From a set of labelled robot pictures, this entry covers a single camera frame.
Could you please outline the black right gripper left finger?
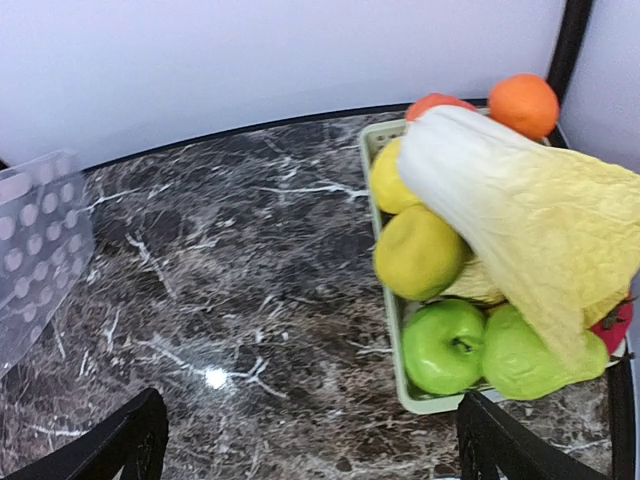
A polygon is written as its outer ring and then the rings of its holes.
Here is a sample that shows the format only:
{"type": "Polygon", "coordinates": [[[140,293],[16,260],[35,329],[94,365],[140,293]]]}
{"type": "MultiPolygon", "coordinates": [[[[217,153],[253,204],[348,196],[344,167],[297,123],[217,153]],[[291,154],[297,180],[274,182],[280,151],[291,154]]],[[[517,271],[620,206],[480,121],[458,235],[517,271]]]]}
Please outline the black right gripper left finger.
{"type": "Polygon", "coordinates": [[[167,443],[167,407],[158,390],[147,388],[80,438],[8,477],[159,479],[167,443]]]}

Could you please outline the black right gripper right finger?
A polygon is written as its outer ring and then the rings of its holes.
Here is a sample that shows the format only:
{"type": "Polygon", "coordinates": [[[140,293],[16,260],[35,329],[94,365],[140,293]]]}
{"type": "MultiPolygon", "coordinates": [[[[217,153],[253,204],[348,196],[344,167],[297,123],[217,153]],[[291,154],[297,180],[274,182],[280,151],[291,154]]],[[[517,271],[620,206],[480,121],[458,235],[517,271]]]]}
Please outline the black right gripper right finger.
{"type": "Polygon", "coordinates": [[[457,409],[463,479],[603,479],[593,468],[547,444],[479,392],[457,409]]]}

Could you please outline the clear dotted zip top bag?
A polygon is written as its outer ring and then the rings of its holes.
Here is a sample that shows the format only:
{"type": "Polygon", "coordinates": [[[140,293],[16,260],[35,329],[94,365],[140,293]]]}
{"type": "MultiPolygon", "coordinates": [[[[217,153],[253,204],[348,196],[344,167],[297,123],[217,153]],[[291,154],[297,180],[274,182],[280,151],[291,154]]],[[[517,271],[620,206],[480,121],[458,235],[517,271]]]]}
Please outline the clear dotted zip top bag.
{"type": "Polygon", "coordinates": [[[87,267],[85,178],[69,151],[1,172],[1,374],[38,340],[87,267]]]}

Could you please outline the napa cabbage toy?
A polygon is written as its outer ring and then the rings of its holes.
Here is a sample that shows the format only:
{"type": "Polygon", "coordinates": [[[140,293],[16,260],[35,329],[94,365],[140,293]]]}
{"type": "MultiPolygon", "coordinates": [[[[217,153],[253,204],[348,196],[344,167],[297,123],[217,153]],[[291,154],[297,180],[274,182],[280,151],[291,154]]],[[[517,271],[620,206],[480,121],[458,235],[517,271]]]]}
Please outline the napa cabbage toy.
{"type": "Polygon", "coordinates": [[[638,175],[448,105],[407,125],[397,168],[576,371],[588,357],[587,308],[627,293],[639,269],[638,175]]]}

